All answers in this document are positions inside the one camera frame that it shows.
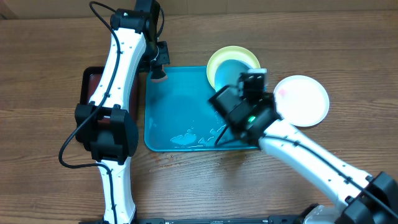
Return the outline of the white plate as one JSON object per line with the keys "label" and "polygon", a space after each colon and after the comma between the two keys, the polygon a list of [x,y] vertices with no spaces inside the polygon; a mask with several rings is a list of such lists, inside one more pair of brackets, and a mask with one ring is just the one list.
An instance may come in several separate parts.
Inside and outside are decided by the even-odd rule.
{"label": "white plate", "polygon": [[277,112],[290,124],[311,127],[321,123],[330,109],[325,88],[315,79],[293,75],[281,80],[274,88]]}

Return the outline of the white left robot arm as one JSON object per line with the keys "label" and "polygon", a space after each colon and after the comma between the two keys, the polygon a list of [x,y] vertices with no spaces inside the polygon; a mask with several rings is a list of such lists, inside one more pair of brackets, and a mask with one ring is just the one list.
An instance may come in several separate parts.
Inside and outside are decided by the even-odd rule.
{"label": "white left robot arm", "polygon": [[91,153],[90,166],[101,174],[105,211],[100,223],[133,223],[130,165],[137,149],[139,132],[130,114],[131,98],[139,73],[162,81],[163,67],[170,62],[165,41],[159,41],[164,10],[157,1],[136,1],[133,10],[116,9],[105,26],[111,46],[97,86],[83,80],[75,109],[76,129],[66,143],[76,139]]}

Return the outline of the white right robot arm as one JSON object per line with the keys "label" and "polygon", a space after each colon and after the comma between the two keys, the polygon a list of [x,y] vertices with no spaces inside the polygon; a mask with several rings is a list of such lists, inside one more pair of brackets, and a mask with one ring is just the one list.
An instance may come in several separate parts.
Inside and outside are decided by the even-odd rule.
{"label": "white right robot arm", "polygon": [[235,138],[291,166],[333,204],[313,204],[294,222],[397,223],[397,181],[349,165],[290,124],[278,110],[283,96],[265,90],[265,77],[265,70],[250,69],[208,101]]}

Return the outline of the light blue plate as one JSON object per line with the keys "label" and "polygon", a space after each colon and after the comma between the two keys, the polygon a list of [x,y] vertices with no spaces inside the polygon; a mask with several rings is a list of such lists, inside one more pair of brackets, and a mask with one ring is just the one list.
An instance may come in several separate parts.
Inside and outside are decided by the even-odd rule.
{"label": "light blue plate", "polygon": [[215,91],[221,90],[226,85],[238,84],[241,73],[246,73],[252,66],[240,60],[225,60],[216,69]]}

